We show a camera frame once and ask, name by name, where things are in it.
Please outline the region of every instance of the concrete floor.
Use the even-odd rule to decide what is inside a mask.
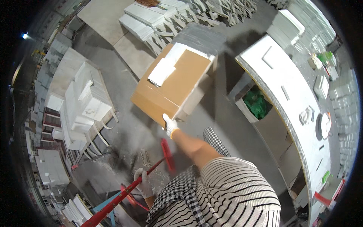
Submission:
[[[203,138],[203,130],[211,126],[232,156],[253,162],[276,193],[284,196],[286,200],[288,195],[285,193],[284,181],[263,140],[238,107],[227,98],[228,92],[243,74],[234,57],[262,37],[276,14],[277,10],[274,7],[259,1],[257,13],[251,19],[246,19],[244,23],[231,28],[225,27],[224,24],[215,28],[228,34],[227,42],[219,55],[215,84],[187,121],[179,123],[179,127],[192,136]],[[101,68],[119,119],[118,123],[111,119],[107,124],[109,127],[113,126],[111,130],[101,131],[112,149],[117,152],[118,158],[107,156],[97,162],[87,162],[73,172],[73,183],[79,189],[90,185],[96,194],[104,195],[119,190],[120,184],[130,184],[137,168],[148,168],[143,166],[141,149],[147,151],[151,164],[161,159],[163,153],[160,139],[166,138],[167,135],[157,123],[130,101],[137,81],[122,59],[112,50],[111,45],[90,27],[85,26],[75,39],[74,49]],[[97,137],[94,141],[100,151],[106,148],[100,138]],[[172,150],[177,150],[171,140],[168,139],[168,142]],[[180,152],[177,157],[177,169],[181,171],[190,162]],[[154,193],[158,193],[169,181],[170,176],[163,164],[150,174]],[[286,207],[289,208],[289,215],[282,218],[284,221],[291,216],[291,201],[288,198]]]

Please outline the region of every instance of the checkered fabric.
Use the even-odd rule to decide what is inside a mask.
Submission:
[[[203,138],[204,141],[214,147],[219,154],[226,157],[231,156],[211,127],[204,130]],[[186,171],[177,175],[166,185],[155,199],[154,204],[147,215],[146,227],[155,223],[156,220],[164,214],[165,207],[168,203],[180,200],[185,201],[199,226],[209,226],[203,218],[203,214],[201,213],[197,196],[195,194],[196,173],[197,169],[195,165],[191,165]]]

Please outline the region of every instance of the red broom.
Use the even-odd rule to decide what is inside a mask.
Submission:
[[[146,7],[157,6],[160,3],[158,0],[135,0],[135,1]]]
[[[168,164],[169,170],[173,173],[175,172],[174,160],[172,159],[172,155],[170,153],[169,145],[166,139],[161,140],[161,146],[164,151],[164,157],[155,163],[148,171],[146,171],[147,175],[149,175],[162,161],[166,160]],[[123,190],[116,198],[114,198],[110,203],[108,203],[104,208],[102,208],[99,212],[93,215],[90,219],[88,219],[81,227],[96,227],[113,209],[132,191],[139,183],[142,182],[142,177],[139,176],[137,180],[131,183],[125,190]]]

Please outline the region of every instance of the cardboard box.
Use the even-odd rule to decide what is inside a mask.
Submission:
[[[175,71],[161,87],[157,88],[149,82],[148,76],[172,47],[172,44],[168,44],[164,48],[131,96],[131,101],[162,127],[165,127],[163,113],[172,119],[185,120],[212,83],[207,75],[212,62],[188,50],[176,62]]]

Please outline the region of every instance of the hand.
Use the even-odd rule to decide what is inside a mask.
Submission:
[[[172,120],[169,118],[167,114],[163,114],[163,119],[166,122],[166,134],[171,138],[173,132],[178,128],[178,123],[176,120]]]
[[[154,193],[152,191],[151,184],[148,181],[146,171],[144,171],[142,168],[139,168],[138,170],[136,170],[136,172],[134,174],[134,181],[137,180],[137,178],[139,178],[139,176],[142,177],[142,182],[139,183],[139,185],[136,186],[136,188],[140,191],[142,197],[144,199],[146,199],[146,198],[153,196]]]

